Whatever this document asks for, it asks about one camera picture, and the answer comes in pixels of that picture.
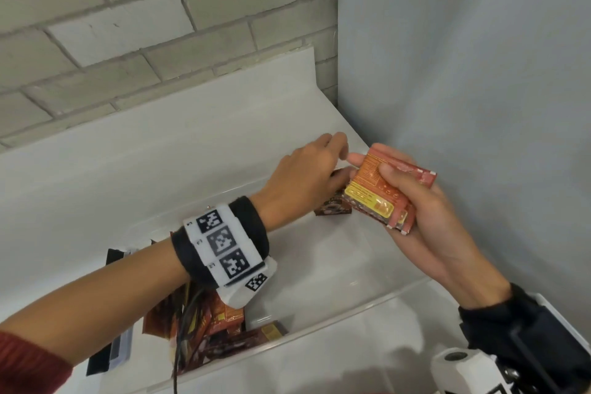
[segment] qr-like marker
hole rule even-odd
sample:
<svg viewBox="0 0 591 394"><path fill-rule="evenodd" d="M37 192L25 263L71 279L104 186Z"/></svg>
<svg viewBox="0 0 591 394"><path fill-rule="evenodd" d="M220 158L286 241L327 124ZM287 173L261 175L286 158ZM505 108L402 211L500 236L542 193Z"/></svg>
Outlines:
<svg viewBox="0 0 591 394"><path fill-rule="evenodd" d="M263 273L257 274L251 280L249 280L246 284L246 287L251 289L252 291L258 290L263 283L268 279Z"/></svg>
<svg viewBox="0 0 591 394"><path fill-rule="evenodd" d="M230 279L235 278L250 268L250 264L246 257L244 257L240 248L231 252L227 256L222 257L220 259L220 264Z"/></svg>
<svg viewBox="0 0 591 394"><path fill-rule="evenodd" d="M220 218L217 210L212 210L211 212L208 212L197 219L197 224L199 225L199 229L201 229L202 234L207 231L211 231L211 229L219 226L221 223L222 219Z"/></svg>
<svg viewBox="0 0 591 394"><path fill-rule="evenodd" d="M236 240L234 240L234 236L228 226L224 226L214 233L209 234L207 241L216 257L236 245Z"/></svg>

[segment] hand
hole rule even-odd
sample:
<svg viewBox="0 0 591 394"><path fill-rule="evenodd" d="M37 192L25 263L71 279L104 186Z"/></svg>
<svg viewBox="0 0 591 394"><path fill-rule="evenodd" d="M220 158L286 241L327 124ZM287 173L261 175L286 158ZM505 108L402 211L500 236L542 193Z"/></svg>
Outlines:
<svg viewBox="0 0 591 394"><path fill-rule="evenodd" d="M344 133L323 134L281 159L267 184L250 197L267 231L303 217L343 188L351 169L331 173L348 152Z"/></svg>
<svg viewBox="0 0 591 394"><path fill-rule="evenodd" d="M410 156L400 151L383 144L373 146L416 165ZM364 158L364 155L351 153L347 161L359 167ZM408 196L417 208L417 224L410 234L402 235L398 230L387 228L413 264L442 284L463 308L486 307L511 297L509 282L478 250L439 186L435 184L428 189L411 175L386 163L380 165L380 174Z"/></svg>

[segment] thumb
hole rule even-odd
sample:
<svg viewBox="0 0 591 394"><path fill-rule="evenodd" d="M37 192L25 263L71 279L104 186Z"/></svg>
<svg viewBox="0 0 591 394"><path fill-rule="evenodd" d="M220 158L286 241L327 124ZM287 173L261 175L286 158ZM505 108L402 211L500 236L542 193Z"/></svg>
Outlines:
<svg viewBox="0 0 591 394"><path fill-rule="evenodd" d="M351 171L353 167L341 168L337 170L329 179L328 189L331 194L342 189L351 180Z"/></svg>
<svg viewBox="0 0 591 394"><path fill-rule="evenodd" d="M433 196L427 187L420 184L410 174L401 172L387 163L382 162L380 164L380 174L386 182L405 194L417 208L420 208Z"/></svg>

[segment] red sleeve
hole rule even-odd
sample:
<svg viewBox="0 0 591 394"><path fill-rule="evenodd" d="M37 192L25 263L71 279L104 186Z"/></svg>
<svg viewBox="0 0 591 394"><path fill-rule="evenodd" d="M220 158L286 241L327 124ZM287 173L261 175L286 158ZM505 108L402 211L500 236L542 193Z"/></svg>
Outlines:
<svg viewBox="0 0 591 394"><path fill-rule="evenodd" d="M52 394L72 373L72 365L36 344L0 332L0 392Z"/></svg>

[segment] wire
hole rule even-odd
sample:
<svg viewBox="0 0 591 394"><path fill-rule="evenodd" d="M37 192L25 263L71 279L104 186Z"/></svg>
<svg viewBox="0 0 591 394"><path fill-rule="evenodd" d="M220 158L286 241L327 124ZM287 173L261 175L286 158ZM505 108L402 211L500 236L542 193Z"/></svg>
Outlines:
<svg viewBox="0 0 591 394"><path fill-rule="evenodd" d="M180 320L180 324L179 324L179 327L177 330L177 348L175 349L175 352L174 352L174 366L173 366L173 392L174 392L174 394L179 394L179 391L177 390L177 378L179 376L179 360L181 357L181 343L183 342L183 338L184 338L184 335L185 335L186 330L188 328L188 324L190 324L190 320L193 317L193 315L190 312L193 310L195 305L197 305L197 300L201 297L202 293L203 293L203 288L200 288L199 290L197 290L197 292L195 293L195 296L193 296L193 299L191 300L191 302L189 302L188 306L183 311L183 314L182 314L181 320ZM199 316L201 316L201 312L198 307L197 307L196 313L197 313L197 322L196 322L195 327L198 327L199 326Z"/></svg>

